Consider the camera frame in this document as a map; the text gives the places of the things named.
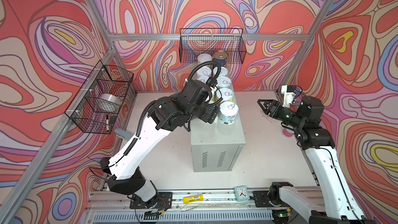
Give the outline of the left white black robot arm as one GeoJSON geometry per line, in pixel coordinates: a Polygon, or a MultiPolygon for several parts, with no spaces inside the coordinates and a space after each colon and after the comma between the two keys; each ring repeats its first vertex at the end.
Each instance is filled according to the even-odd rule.
{"type": "Polygon", "coordinates": [[[110,176],[107,184],[111,192],[136,195],[146,203],[158,198],[154,184],[140,171],[140,163],[175,129],[187,130],[195,119],[214,122],[218,107],[211,99],[216,85],[214,78],[205,83],[189,79],[181,92],[151,101],[144,108],[135,134],[114,156],[100,161],[102,171],[110,176]]]}

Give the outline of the green orange peach can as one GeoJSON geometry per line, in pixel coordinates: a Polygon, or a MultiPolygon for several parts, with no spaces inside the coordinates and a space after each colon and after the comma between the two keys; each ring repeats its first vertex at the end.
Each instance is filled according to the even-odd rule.
{"type": "Polygon", "coordinates": [[[198,64],[202,64],[204,62],[212,61],[212,55],[210,54],[200,54],[197,57],[198,64]]]}

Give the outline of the blue label tin can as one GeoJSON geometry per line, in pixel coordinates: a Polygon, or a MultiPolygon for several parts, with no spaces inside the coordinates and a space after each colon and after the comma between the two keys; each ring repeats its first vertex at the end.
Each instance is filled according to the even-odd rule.
{"type": "Polygon", "coordinates": [[[220,64],[222,67],[225,67],[228,62],[229,55],[226,51],[219,50],[213,54],[213,60],[220,64]]]}

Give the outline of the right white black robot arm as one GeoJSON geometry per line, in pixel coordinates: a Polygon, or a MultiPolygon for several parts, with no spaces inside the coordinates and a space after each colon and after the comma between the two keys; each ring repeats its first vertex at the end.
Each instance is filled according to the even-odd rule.
{"type": "Polygon", "coordinates": [[[322,102],[312,96],[301,100],[296,111],[277,100],[258,100],[263,113],[279,120],[284,128],[294,131],[297,145],[307,157],[318,180],[324,209],[302,195],[286,181],[273,182],[266,196],[270,204],[287,204],[309,224],[372,224],[347,184],[338,161],[330,132],[320,126],[324,111],[322,102]]]}

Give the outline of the yellow label can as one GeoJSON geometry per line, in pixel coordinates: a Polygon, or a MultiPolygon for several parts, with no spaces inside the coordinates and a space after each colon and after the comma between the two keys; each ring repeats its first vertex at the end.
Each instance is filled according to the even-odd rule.
{"type": "Polygon", "coordinates": [[[217,99],[222,99],[221,103],[223,102],[233,102],[235,98],[234,91],[229,88],[221,88],[217,90],[217,99]]]}

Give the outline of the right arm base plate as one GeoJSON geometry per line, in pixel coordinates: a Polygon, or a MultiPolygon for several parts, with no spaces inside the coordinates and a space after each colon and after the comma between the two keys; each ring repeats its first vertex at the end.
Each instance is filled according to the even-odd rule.
{"type": "Polygon", "coordinates": [[[254,191],[253,196],[250,197],[254,200],[256,207],[290,207],[287,203],[283,202],[278,196],[269,193],[268,190],[254,191]]]}

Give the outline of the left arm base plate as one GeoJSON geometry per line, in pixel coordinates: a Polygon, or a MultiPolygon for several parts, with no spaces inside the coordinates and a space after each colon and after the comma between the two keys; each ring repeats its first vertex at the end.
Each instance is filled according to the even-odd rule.
{"type": "Polygon", "coordinates": [[[159,211],[167,210],[172,207],[173,193],[171,191],[159,192],[148,202],[134,195],[130,202],[130,209],[157,209],[159,211]]]}

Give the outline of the pink label pull-tab can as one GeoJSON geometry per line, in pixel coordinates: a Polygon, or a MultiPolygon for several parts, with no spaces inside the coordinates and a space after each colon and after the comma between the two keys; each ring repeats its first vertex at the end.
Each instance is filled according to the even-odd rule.
{"type": "Polygon", "coordinates": [[[196,76],[197,77],[201,77],[201,76],[209,76],[209,72],[208,72],[208,67],[201,67],[200,69],[198,69],[198,71],[196,72],[196,76]]]}

